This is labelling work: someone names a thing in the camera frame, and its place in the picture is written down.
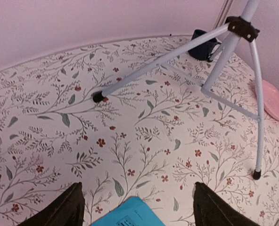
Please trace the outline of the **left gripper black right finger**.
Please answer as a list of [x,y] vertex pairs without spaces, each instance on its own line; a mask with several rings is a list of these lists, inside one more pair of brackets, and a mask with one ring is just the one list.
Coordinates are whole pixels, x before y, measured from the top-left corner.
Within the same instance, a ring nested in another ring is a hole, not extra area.
[[196,226],[256,226],[257,223],[229,206],[206,184],[196,182],[193,195]]

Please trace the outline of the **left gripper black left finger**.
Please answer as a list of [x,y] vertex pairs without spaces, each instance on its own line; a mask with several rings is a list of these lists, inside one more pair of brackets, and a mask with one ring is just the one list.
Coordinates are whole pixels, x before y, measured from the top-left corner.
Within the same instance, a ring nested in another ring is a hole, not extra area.
[[42,211],[20,223],[20,226],[81,226],[85,198],[82,183],[73,183]]

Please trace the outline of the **white perforated music stand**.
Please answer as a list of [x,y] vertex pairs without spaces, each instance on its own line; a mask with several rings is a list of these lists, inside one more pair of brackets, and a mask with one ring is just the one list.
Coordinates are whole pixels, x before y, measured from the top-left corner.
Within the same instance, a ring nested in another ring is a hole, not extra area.
[[[258,37],[259,30],[254,28],[251,24],[252,17],[254,16],[258,5],[258,0],[249,0],[240,16],[229,16],[226,19],[224,25],[213,29],[210,32],[207,32],[190,42],[182,45],[181,47],[176,48],[175,50],[166,53],[151,63],[143,66],[142,68],[132,72],[120,82],[111,85],[105,90],[101,90],[92,94],[92,99],[95,103],[99,103],[103,101],[106,97],[108,97],[113,92],[117,91],[121,87],[126,84],[134,81],[138,77],[152,71],[153,69],[159,66],[165,66],[165,64],[173,59],[174,57],[179,56],[182,53],[185,53],[188,50],[192,50],[207,41],[214,39],[224,33],[228,33],[227,37],[224,39],[222,44],[217,48],[217,50],[210,56],[210,60],[213,60],[216,56],[219,56],[215,66],[213,67],[210,75],[207,77],[204,83],[200,83],[195,81],[201,88],[201,92],[206,96],[209,96],[218,102],[227,105],[228,107],[239,111],[243,115],[254,119],[258,123],[258,138],[257,138],[257,152],[256,152],[256,164],[255,170],[253,172],[253,179],[259,180],[262,175],[262,157],[263,157],[263,137],[264,137],[264,97],[263,97],[263,80],[262,80],[262,72],[260,66],[260,60],[258,56],[257,46],[256,46],[256,38]],[[249,112],[242,107],[221,98],[220,96],[211,92],[212,86],[215,84],[219,75],[223,71],[227,61],[231,58],[236,46],[238,45],[240,39],[245,39],[251,51],[252,60],[254,63],[254,75],[255,75],[255,91],[257,98],[257,110],[258,113],[254,114]]]

